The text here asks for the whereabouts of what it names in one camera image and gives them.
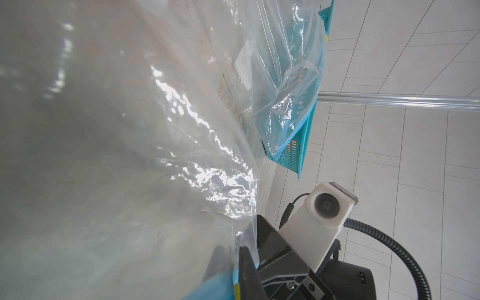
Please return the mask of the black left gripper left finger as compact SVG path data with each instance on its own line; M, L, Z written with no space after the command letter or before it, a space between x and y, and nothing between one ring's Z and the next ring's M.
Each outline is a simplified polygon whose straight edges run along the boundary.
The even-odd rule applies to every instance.
M224 246L216 246L213 249L211 258L207 264L205 274L202 278L202 283L213 279L214 277L220 277L231 281L233 272L233 261L231 259L231 251Z

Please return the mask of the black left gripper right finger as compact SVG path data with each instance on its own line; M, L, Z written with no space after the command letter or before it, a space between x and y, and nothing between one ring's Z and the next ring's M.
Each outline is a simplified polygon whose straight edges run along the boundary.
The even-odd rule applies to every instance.
M239 295L241 300L267 300L255 263L247 247L239 250Z

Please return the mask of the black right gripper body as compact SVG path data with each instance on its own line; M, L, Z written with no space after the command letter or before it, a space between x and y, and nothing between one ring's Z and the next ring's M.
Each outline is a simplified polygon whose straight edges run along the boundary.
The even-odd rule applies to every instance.
M257 220L257 269L269 300L333 300L335 296L279 232L261 215Z

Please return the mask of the clear zip-top bag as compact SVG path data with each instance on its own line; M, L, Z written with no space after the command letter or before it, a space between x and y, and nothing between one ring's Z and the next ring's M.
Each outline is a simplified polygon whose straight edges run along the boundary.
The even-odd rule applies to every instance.
M237 1L1 2L1 298L233 300L258 171L218 95ZM216 246L231 281L202 283Z
M267 153L278 160L310 115L326 62L326 29L314 1L239 1L241 43L226 76Z

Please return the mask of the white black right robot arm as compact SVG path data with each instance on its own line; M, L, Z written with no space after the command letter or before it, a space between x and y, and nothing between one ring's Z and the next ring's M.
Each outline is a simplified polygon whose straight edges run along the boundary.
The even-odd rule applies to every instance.
M394 192L357 192L359 205L351 213L392 236L419 263L431 288L440 299L443 195L400 185ZM342 231L341 259L370 269L379 300L415 299L417 292L403 262L380 242L352 229Z

